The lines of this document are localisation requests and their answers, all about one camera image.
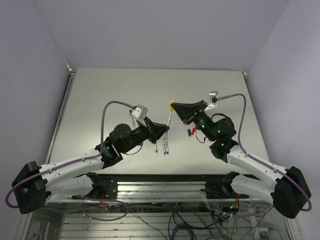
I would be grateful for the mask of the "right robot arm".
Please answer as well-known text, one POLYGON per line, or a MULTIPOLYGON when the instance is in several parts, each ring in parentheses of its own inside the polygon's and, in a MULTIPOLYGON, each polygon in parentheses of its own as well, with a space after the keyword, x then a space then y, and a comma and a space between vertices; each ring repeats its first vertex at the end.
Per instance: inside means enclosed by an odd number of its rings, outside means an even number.
POLYGON ((225 116, 214 122, 205 112, 208 104, 172 103, 171 108, 185 125, 191 123, 212 143, 211 153, 216 159, 237 166, 255 178, 247 178, 238 172, 230 172, 220 186, 221 194, 231 198, 235 194, 248 195, 273 205, 283 216, 294 219, 304 206, 310 203, 311 192, 302 171, 286 168, 254 156, 246 151, 239 140, 232 120, 225 116))

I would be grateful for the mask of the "green pen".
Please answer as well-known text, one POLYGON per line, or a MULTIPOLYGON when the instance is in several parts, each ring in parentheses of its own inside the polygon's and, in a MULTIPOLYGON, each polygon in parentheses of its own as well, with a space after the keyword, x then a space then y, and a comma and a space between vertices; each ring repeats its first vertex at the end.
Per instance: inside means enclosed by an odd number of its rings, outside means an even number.
POLYGON ((130 117, 132 120, 133 129, 135 129, 136 128, 136 121, 135 121, 135 118, 133 117, 133 113, 132 113, 132 115, 130 115, 130 117))

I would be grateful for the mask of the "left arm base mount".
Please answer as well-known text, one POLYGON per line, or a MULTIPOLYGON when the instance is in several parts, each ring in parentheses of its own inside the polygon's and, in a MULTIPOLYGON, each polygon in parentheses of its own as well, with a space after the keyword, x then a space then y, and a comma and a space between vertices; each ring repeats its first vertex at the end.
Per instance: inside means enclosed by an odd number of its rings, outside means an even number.
POLYGON ((73 200, 115 200, 118 193, 118 184, 112 178, 103 178, 95 172, 89 172, 76 178, 77 185, 81 185, 72 196, 73 200))

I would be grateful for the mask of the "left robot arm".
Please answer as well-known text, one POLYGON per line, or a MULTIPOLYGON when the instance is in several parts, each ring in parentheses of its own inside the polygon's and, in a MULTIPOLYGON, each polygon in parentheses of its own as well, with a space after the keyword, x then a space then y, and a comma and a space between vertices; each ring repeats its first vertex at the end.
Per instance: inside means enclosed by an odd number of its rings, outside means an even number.
POLYGON ((112 167, 123 160, 123 155, 144 141, 155 144, 170 128, 152 122, 148 117, 131 129, 118 124, 109 136, 82 156, 59 163, 37 165, 31 161, 23 166, 11 187, 21 214, 36 211, 55 195, 54 187, 89 172, 112 167))

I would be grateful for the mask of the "yellow pen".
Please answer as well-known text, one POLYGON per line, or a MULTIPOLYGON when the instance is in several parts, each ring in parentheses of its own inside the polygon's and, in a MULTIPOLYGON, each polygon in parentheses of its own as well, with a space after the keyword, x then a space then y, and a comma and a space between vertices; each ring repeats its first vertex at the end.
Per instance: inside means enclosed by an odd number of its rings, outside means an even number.
POLYGON ((172 100, 172 101, 170 102, 169 116, 168 116, 168 120, 167 120, 167 126, 168 126, 168 127, 170 126, 171 119, 172 119, 172 114, 173 114, 173 111, 174 111, 173 107, 171 106, 171 104, 173 104, 173 103, 175 103, 174 100, 172 100))

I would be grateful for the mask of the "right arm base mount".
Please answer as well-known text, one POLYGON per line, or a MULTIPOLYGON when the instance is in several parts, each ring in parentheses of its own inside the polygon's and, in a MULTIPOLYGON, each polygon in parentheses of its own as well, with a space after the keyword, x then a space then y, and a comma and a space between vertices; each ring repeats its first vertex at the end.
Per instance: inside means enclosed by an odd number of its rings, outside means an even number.
POLYGON ((206 194, 207 199, 235 199, 237 194, 231 187, 231 183, 239 175, 235 171, 228 174, 206 175, 208 178, 200 191, 206 194))

